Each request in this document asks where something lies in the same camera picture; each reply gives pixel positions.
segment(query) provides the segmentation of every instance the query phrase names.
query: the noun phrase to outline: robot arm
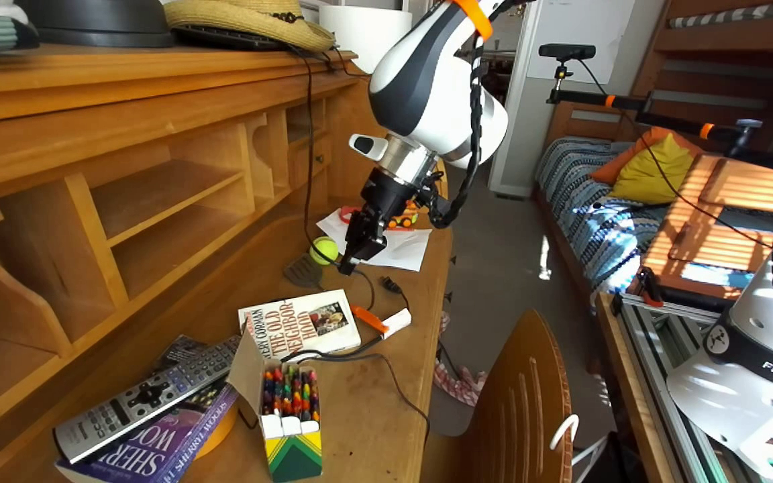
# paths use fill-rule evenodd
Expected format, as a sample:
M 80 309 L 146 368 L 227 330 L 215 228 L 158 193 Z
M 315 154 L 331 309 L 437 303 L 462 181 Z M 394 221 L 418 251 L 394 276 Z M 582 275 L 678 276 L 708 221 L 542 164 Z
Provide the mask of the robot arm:
M 481 0 L 492 20 L 516 4 Z M 390 133 L 386 140 L 351 138 L 351 148 L 379 168 L 362 185 L 362 207 L 351 216 L 338 271 L 351 275 L 386 247 L 386 227 L 410 200 L 435 203 L 435 158 L 468 168 L 473 161 L 470 64 L 457 56 L 474 25 L 457 4 L 440 4 L 386 51 L 370 78 L 370 109 Z M 481 89 L 477 158 L 492 158 L 507 126 L 504 109 Z

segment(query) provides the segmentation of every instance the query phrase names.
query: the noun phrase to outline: book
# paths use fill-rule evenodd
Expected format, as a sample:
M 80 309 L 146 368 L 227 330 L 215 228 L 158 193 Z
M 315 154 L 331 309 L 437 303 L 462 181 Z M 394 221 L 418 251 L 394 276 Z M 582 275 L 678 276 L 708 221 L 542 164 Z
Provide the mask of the book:
M 178 338 L 158 368 L 175 366 L 183 356 L 198 350 L 187 338 Z M 233 428 L 237 389 L 226 378 L 205 388 L 185 404 L 154 420 L 142 431 L 99 449 L 79 464 L 57 463 L 57 471 L 73 483 L 171 483 L 194 464 L 194 459 L 217 447 Z
M 268 360 L 281 360 L 301 350 L 331 356 L 359 347 L 359 330 L 344 290 L 238 309 L 238 329 L 252 337 Z

